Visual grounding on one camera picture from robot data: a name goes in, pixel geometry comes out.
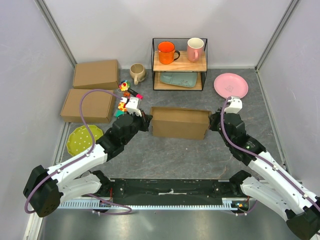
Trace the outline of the cardboard box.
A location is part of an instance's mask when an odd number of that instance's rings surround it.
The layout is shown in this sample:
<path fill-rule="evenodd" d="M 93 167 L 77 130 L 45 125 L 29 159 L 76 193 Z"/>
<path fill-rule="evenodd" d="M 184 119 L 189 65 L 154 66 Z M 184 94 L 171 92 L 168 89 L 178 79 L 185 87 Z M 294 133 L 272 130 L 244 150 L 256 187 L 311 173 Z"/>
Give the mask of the cardboard box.
<path fill-rule="evenodd" d="M 209 129 L 211 111 L 182 107 L 153 106 L 152 134 L 155 137 L 203 140 Z"/>
<path fill-rule="evenodd" d="M 60 116 L 65 122 L 81 123 L 80 109 L 87 124 L 108 124 L 112 120 L 116 97 L 103 92 L 89 93 L 80 101 L 88 89 L 70 89 L 62 107 Z"/>
<path fill-rule="evenodd" d="M 115 90 L 119 86 L 119 65 L 116 59 L 78 63 L 73 77 L 74 89 Z"/>

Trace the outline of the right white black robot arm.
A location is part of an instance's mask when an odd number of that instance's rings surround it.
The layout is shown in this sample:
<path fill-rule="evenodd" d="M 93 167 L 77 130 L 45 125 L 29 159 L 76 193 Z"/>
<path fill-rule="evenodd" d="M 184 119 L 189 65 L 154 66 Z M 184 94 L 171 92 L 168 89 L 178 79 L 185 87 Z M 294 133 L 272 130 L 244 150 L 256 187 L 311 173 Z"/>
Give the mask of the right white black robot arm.
<path fill-rule="evenodd" d="M 269 186 L 245 171 L 231 178 L 229 191 L 235 197 L 253 197 L 284 219 L 301 240 L 320 233 L 320 197 L 295 180 L 266 148 L 246 133 L 239 114 L 219 108 L 209 116 L 211 131 L 218 132 L 235 159 L 265 179 Z"/>

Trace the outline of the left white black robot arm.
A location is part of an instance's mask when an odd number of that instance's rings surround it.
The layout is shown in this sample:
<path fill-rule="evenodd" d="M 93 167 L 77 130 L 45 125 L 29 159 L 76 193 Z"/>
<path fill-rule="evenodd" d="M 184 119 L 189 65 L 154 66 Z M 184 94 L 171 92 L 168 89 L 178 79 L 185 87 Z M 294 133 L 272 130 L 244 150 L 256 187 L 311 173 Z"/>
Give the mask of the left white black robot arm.
<path fill-rule="evenodd" d="M 110 191 L 107 177 L 102 173 L 91 173 L 86 177 L 80 175 L 118 156 L 139 131 L 149 130 L 152 118 L 142 109 L 138 114 L 123 114 L 95 144 L 78 155 L 49 168 L 36 166 L 23 190 L 25 212 L 36 213 L 43 218 L 70 199 L 94 193 L 99 197 L 106 196 Z"/>

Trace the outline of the teal block toy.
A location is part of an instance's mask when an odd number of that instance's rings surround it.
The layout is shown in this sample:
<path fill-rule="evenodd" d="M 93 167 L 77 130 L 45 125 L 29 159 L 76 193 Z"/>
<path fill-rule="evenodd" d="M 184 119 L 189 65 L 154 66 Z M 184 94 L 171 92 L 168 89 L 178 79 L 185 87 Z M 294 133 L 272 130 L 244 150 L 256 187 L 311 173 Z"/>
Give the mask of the teal block toy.
<path fill-rule="evenodd" d="M 115 116 L 116 118 L 118 118 L 119 116 L 121 116 L 121 115 L 123 115 L 123 114 L 125 114 L 125 112 L 120 111 L 120 110 L 117 110 L 117 111 L 114 113 L 114 116 Z"/>

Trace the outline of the yellow flower plush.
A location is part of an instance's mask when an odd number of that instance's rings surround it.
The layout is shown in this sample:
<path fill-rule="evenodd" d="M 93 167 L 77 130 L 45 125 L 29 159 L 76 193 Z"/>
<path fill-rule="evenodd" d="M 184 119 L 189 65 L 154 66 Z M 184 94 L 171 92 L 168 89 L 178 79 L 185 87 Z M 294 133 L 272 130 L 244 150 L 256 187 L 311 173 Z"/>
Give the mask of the yellow flower plush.
<path fill-rule="evenodd" d="M 118 108 L 119 111 L 127 112 L 127 108 L 126 108 L 126 103 L 125 102 L 120 101 L 117 108 Z"/>

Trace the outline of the small orange flower charm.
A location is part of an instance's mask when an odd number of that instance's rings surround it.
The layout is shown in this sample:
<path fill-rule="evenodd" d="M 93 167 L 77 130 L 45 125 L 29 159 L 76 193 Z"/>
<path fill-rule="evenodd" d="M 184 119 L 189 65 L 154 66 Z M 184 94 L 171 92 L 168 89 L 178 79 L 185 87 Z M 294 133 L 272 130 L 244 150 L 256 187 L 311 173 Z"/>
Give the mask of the small orange flower charm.
<path fill-rule="evenodd" d="M 131 94 L 130 94 L 128 91 L 124 91 L 124 92 L 123 92 L 123 96 L 124 96 L 124 97 L 130 97 L 130 95 L 131 95 Z"/>

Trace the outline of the pink black highlighter pen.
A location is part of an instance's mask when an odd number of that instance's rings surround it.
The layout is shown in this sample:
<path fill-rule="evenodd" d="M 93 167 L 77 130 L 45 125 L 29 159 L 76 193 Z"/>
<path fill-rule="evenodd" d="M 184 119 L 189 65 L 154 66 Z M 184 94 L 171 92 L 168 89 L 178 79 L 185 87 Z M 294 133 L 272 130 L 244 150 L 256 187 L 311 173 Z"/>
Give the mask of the pink black highlighter pen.
<path fill-rule="evenodd" d="M 128 89 L 128 92 L 129 92 L 131 95 L 133 95 L 134 97 L 138 98 L 138 99 L 141 99 L 141 100 L 142 100 L 142 99 L 144 98 L 141 94 L 139 94 L 138 92 L 134 91 L 132 88 L 129 88 L 129 89 Z"/>

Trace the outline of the rainbow flower plush top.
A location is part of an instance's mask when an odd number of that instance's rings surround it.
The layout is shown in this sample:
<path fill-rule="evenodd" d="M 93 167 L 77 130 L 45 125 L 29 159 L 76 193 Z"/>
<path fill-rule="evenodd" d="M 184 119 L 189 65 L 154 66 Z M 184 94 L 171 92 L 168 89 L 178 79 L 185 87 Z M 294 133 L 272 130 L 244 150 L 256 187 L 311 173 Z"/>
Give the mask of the rainbow flower plush top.
<path fill-rule="evenodd" d="M 120 83 L 119 89 L 122 92 L 128 91 L 130 88 L 130 83 L 127 80 L 124 80 Z"/>

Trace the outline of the pink round plate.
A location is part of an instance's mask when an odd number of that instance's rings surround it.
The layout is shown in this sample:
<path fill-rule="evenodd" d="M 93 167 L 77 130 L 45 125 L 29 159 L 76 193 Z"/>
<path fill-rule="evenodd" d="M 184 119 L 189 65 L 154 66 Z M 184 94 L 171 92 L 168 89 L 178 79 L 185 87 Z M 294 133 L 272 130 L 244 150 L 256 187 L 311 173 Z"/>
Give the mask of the pink round plate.
<path fill-rule="evenodd" d="M 246 80 L 235 73 L 222 73 L 213 82 L 216 93 L 223 97 L 245 97 L 249 91 Z"/>

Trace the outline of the green dotted plate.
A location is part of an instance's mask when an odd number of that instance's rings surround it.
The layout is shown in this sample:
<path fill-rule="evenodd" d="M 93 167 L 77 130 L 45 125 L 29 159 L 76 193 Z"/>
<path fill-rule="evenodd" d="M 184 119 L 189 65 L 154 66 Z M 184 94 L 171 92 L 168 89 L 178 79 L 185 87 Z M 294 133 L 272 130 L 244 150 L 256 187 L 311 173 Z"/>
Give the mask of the green dotted plate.
<path fill-rule="evenodd" d="M 91 133 L 94 136 L 94 141 L 98 140 L 103 135 L 103 131 L 96 125 L 88 125 Z M 92 137 L 88 129 L 82 125 L 77 127 L 68 137 L 66 142 L 67 152 L 71 156 L 76 156 L 84 150 L 92 146 Z"/>

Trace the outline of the beige ceramic mug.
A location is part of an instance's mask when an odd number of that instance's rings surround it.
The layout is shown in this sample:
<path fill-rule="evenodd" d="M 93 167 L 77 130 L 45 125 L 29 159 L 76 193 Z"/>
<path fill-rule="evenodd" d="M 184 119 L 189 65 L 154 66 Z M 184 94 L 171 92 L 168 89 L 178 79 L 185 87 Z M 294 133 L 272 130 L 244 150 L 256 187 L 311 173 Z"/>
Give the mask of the beige ceramic mug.
<path fill-rule="evenodd" d="M 140 82 L 143 82 L 147 76 L 147 71 L 145 67 L 140 63 L 133 64 L 130 69 L 130 76 L 133 79 L 133 83 L 138 85 Z"/>

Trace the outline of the teal rectangular ceramic plate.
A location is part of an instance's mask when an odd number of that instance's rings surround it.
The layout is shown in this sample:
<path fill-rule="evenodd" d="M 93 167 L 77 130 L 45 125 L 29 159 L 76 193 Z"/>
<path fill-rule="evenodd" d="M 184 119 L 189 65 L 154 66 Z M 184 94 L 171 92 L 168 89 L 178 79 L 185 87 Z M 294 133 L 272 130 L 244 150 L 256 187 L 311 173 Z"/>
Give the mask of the teal rectangular ceramic plate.
<path fill-rule="evenodd" d="M 198 74 L 196 72 L 162 72 L 160 81 L 164 84 L 193 88 L 196 85 Z"/>

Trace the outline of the orange enamel mug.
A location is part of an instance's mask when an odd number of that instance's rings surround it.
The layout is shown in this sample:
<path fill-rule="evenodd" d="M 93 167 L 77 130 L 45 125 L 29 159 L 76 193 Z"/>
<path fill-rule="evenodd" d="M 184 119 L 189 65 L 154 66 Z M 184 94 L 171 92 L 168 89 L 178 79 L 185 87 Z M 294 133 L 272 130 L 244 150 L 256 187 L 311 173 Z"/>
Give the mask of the orange enamel mug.
<path fill-rule="evenodd" d="M 175 45 L 170 41 L 160 42 L 157 46 L 158 59 L 164 65 L 171 64 L 180 58 L 181 53 L 176 50 Z"/>

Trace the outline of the pink ceramic mug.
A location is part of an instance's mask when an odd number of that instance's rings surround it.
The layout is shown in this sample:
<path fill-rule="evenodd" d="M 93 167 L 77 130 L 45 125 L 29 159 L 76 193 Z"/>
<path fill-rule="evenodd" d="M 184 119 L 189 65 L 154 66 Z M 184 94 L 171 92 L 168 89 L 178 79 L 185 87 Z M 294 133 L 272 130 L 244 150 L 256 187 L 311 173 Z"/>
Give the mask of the pink ceramic mug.
<path fill-rule="evenodd" d="M 197 62 L 204 51 L 204 41 L 201 38 L 193 37 L 187 41 L 187 58 L 191 62 Z"/>

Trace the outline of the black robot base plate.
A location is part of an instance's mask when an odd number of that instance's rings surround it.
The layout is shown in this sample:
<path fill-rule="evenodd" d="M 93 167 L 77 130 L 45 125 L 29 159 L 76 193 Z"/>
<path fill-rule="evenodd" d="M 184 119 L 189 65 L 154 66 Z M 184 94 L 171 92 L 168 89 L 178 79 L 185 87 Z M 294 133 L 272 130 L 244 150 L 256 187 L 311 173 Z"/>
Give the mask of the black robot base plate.
<path fill-rule="evenodd" d="M 238 184 L 215 179 L 115 178 L 94 195 L 126 206 L 220 205 L 223 198 L 247 198 Z"/>

